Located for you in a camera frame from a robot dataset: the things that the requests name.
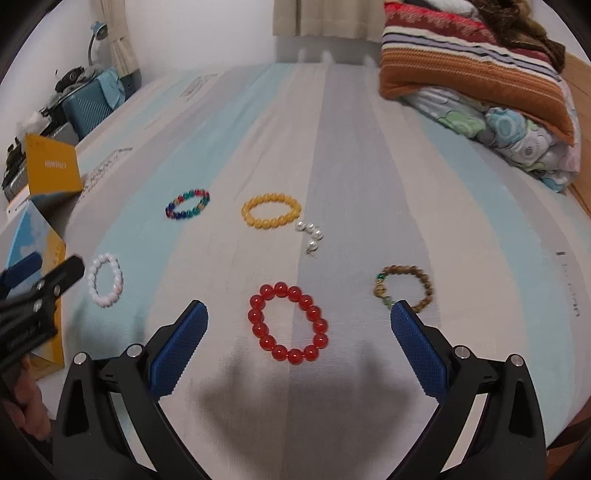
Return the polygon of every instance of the blue gripper pad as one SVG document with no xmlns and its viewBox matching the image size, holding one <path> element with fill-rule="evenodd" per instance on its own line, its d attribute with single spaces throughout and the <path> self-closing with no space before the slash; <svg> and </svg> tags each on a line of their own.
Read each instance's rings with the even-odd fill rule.
<svg viewBox="0 0 591 480">
<path fill-rule="evenodd" d="M 27 255 L 20 262 L 8 267 L 4 275 L 4 285 L 8 288 L 14 288 L 20 285 L 37 270 L 41 270 L 43 259 L 37 252 Z"/>
<path fill-rule="evenodd" d="M 448 390 L 447 368 L 413 316 L 400 302 L 392 307 L 390 323 L 425 395 L 443 403 Z"/>
<path fill-rule="evenodd" d="M 148 390 L 153 398 L 170 395 L 207 330 L 207 308 L 197 303 L 177 325 L 150 365 Z"/>
</svg>

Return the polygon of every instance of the brown wooden bead bracelet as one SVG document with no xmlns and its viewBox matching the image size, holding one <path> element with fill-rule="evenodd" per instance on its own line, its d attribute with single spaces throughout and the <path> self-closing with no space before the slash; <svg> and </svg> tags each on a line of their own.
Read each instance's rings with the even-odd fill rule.
<svg viewBox="0 0 591 480">
<path fill-rule="evenodd" d="M 386 286 L 384 285 L 384 280 L 388 275 L 414 275 L 421 281 L 425 288 L 425 298 L 413 306 L 414 313 L 419 313 L 433 301 L 433 286 L 431 285 L 429 275 L 416 265 L 391 265 L 385 267 L 381 273 L 378 274 L 374 287 L 374 295 L 377 298 L 382 299 L 383 304 L 386 305 L 387 308 L 391 309 L 394 305 L 394 301 L 390 295 L 387 295 Z"/>
</svg>

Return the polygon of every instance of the beaded bracelet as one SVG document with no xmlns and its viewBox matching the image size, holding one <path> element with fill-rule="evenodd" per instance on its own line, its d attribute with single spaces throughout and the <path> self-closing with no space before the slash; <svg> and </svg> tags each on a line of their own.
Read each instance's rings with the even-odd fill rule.
<svg viewBox="0 0 591 480">
<path fill-rule="evenodd" d="M 260 219 L 252 216 L 251 210 L 254 207 L 261 203 L 269 202 L 285 203 L 287 206 L 291 207 L 291 211 L 286 215 L 271 219 Z M 300 216 L 300 213 L 301 205 L 299 202 L 285 193 L 266 193 L 264 195 L 259 195 L 258 197 L 251 198 L 242 206 L 242 217 L 244 218 L 244 221 L 249 226 L 253 226 L 254 228 L 264 228 L 265 230 L 291 223 Z"/>
<path fill-rule="evenodd" d="M 113 290 L 108 295 L 101 296 L 96 290 L 96 274 L 103 264 L 107 262 L 111 265 L 113 272 Z M 92 300 L 102 308 L 108 308 L 113 306 L 114 303 L 117 303 L 119 296 L 123 292 L 123 274 L 121 273 L 117 257 L 111 254 L 99 255 L 92 261 L 88 272 L 88 288 Z"/>
<path fill-rule="evenodd" d="M 433 301 L 433 286 L 431 285 L 429 275 L 416 265 L 392 265 L 390 267 L 385 267 L 381 273 L 378 274 L 374 287 L 374 295 L 377 298 L 382 299 L 382 302 L 387 308 L 392 309 L 392 306 L 394 305 L 392 297 L 387 295 L 386 287 L 384 286 L 384 279 L 388 275 L 414 275 L 421 281 L 425 288 L 425 298 L 413 307 L 414 313 L 419 313 Z"/>
<path fill-rule="evenodd" d="M 253 324 L 252 333 L 260 339 L 259 344 L 263 350 L 271 351 L 273 358 L 279 362 L 287 358 L 292 365 L 299 365 L 304 361 L 304 358 L 309 362 L 313 362 L 318 358 L 319 348 L 325 348 L 329 344 L 329 338 L 326 332 L 329 329 L 329 324 L 322 318 L 322 310 L 320 307 L 314 305 L 314 300 L 309 295 L 302 295 L 299 287 L 287 287 L 287 283 L 278 282 L 275 287 L 270 285 L 263 285 L 259 289 L 260 295 L 253 295 L 250 299 L 251 309 L 248 312 L 248 320 Z M 284 345 L 277 345 L 273 335 L 269 335 L 269 327 L 265 323 L 265 316 L 262 310 L 265 308 L 266 301 L 272 300 L 275 296 L 279 298 L 287 297 L 293 302 L 297 302 L 302 310 L 306 313 L 306 318 L 312 322 L 312 330 L 314 330 L 314 338 L 312 344 L 304 348 L 304 351 L 299 348 L 292 348 L 287 351 Z"/>
<path fill-rule="evenodd" d="M 185 200 L 189 200 L 190 198 L 193 198 L 195 196 L 201 197 L 201 200 L 199 200 L 199 203 L 197 204 L 196 207 L 193 207 L 192 209 L 189 209 L 189 210 L 184 210 L 182 212 L 175 212 L 174 211 L 174 209 L 177 207 L 177 205 L 180 205 Z M 201 211 L 207 206 L 208 203 L 209 203 L 209 192 L 207 190 L 203 190 L 203 189 L 189 190 L 188 192 L 185 192 L 182 195 L 179 195 L 172 202 L 170 202 L 168 204 L 168 206 L 166 207 L 166 210 L 165 210 L 166 216 L 168 218 L 172 218 L 175 220 L 180 220 L 183 218 L 191 218 L 191 217 L 199 215 L 199 213 L 201 213 Z"/>
</svg>

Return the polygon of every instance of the folded blanket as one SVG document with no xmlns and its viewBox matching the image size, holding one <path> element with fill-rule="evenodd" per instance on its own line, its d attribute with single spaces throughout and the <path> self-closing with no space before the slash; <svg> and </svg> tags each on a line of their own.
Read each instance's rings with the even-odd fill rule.
<svg viewBox="0 0 591 480">
<path fill-rule="evenodd" d="M 555 192 L 561 192 L 579 173 L 581 157 L 579 122 L 570 91 L 566 90 L 565 95 L 575 125 L 573 147 L 519 112 L 479 102 L 448 88 L 425 87 L 403 99 L 458 134 L 495 150 Z"/>
<path fill-rule="evenodd" d="M 530 18 L 527 0 L 471 1 L 501 45 L 544 52 L 557 72 L 562 72 L 566 49 L 562 43 L 550 40 L 544 27 Z"/>
<path fill-rule="evenodd" d="M 544 53 L 501 47 L 482 22 L 387 3 L 380 93 L 396 99 L 429 85 L 525 114 L 568 145 L 575 131 L 564 83 Z"/>
</svg>

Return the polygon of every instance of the yellow beaded bracelet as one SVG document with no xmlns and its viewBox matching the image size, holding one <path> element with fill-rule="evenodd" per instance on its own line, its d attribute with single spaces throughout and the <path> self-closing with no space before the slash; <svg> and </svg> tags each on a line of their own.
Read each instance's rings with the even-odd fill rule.
<svg viewBox="0 0 591 480">
<path fill-rule="evenodd" d="M 285 203 L 287 206 L 291 207 L 291 211 L 286 215 L 264 220 L 252 216 L 251 210 L 254 207 L 260 205 L 261 203 L 269 202 Z M 244 218 L 244 221 L 249 226 L 253 226 L 254 228 L 264 228 L 265 230 L 268 230 L 269 228 L 277 228 L 278 226 L 291 223 L 300 216 L 300 213 L 300 203 L 295 198 L 290 197 L 285 193 L 266 193 L 264 195 L 259 195 L 258 197 L 251 198 L 242 207 L 242 217 Z"/>
</svg>

